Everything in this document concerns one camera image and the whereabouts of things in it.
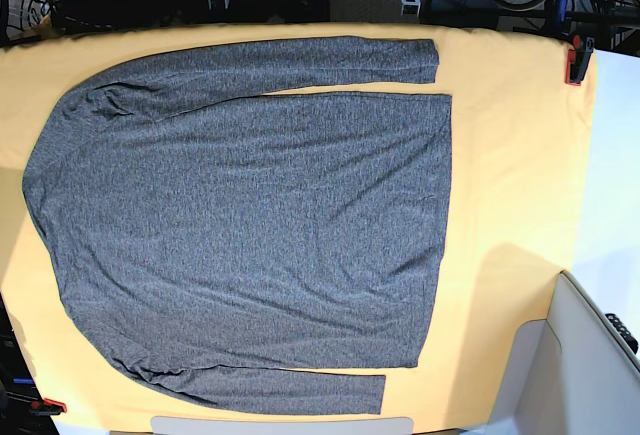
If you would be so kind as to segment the grey long-sleeve T-shirt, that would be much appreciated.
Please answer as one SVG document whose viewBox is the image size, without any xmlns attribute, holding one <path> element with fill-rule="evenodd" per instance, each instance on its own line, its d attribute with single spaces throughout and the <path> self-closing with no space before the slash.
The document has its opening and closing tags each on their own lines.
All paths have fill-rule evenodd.
<svg viewBox="0 0 640 435">
<path fill-rule="evenodd" d="M 139 58 L 64 94 L 22 191 L 61 303 L 117 371 L 215 409 L 377 414 L 430 324 L 452 178 L 430 40 Z"/>
</svg>

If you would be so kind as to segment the yellow table cloth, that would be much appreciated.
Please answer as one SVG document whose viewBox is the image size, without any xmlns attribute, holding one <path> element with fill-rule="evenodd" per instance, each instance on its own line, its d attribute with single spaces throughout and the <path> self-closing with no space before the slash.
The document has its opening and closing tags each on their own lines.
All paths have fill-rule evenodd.
<svg viewBox="0 0 640 435">
<path fill-rule="evenodd" d="M 434 41 L 423 93 L 452 104 L 452 190 L 435 309 L 419 364 L 386 372 L 381 414 L 419 432 L 488 420 L 518 328 L 544 318 L 572 264 L 597 70 L 565 81 L 567 46 L 542 37 L 418 25 L 200 26 L 13 47 L 1 54 L 1 295 L 40 393 L 63 422 L 147 432 L 156 415 L 227 420 L 115 371 L 60 304 L 22 196 L 24 168 L 53 105 L 120 62 L 190 47 L 329 36 Z"/>
</svg>

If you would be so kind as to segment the dark round stool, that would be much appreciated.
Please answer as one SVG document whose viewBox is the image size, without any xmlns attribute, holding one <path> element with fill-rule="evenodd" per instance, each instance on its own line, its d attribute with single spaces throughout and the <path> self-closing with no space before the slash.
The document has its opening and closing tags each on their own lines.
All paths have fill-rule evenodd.
<svg viewBox="0 0 640 435">
<path fill-rule="evenodd" d="M 419 22 L 453 28 L 498 27 L 498 6 L 492 0 L 422 0 Z"/>
</svg>

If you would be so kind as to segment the red clamp right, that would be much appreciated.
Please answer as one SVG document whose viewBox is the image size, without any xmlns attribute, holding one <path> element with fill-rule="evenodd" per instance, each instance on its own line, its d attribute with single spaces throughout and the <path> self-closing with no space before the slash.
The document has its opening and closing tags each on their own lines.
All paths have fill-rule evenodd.
<svg viewBox="0 0 640 435">
<path fill-rule="evenodd" d="M 591 56 L 595 48 L 595 39 L 590 36 L 575 35 L 568 51 L 565 82 L 580 86 L 585 79 Z"/>
</svg>

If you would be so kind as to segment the red clamp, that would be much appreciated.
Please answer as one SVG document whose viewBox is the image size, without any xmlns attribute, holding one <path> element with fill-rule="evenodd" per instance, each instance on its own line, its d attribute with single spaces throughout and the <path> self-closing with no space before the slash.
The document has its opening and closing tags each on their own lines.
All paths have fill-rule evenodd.
<svg viewBox="0 0 640 435">
<path fill-rule="evenodd" d="M 585 79 L 591 56 L 595 48 L 595 39 L 590 36 L 575 35 L 568 51 L 565 82 L 580 86 Z"/>
<path fill-rule="evenodd" d="M 66 404 L 51 399 L 38 399 L 31 401 L 29 412 L 34 416 L 57 416 L 67 412 Z"/>
</svg>

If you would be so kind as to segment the white box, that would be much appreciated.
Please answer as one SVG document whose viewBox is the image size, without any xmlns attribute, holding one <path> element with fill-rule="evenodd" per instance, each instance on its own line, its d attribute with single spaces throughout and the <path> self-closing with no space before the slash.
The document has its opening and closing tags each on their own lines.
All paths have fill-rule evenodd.
<svg viewBox="0 0 640 435">
<path fill-rule="evenodd" d="M 567 273 L 516 332 L 488 434 L 636 434 L 639 360 Z"/>
</svg>

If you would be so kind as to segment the black remote control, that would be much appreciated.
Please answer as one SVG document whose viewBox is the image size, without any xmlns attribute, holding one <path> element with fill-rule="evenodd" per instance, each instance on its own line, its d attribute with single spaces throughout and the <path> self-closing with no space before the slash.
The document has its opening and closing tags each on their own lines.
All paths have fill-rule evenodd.
<svg viewBox="0 0 640 435">
<path fill-rule="evenodd" d="M 626 325 L 621 321 L 621 319 L 615 313 L 606 313 L 606 319 L 609 323 L 615 328 L 618 334 L 622 337 L 622 339 L 629 346 L 630 350 L 637 355 L 639 350 L 639 342 L 632 335 Z"/>
</svg>

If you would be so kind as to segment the red clamp left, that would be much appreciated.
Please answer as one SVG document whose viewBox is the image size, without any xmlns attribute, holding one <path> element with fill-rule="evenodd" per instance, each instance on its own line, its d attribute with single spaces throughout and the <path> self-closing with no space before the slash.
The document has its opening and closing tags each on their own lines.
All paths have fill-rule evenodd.
<svg viewBox="0 0 640 435">
<path fill-rule="evenodd" d="M 38 399 L 31 401 L 29 412 L 34 416 L 57 416 L 67 412 L 66 404 L 51 399 Z"/>
</svg>

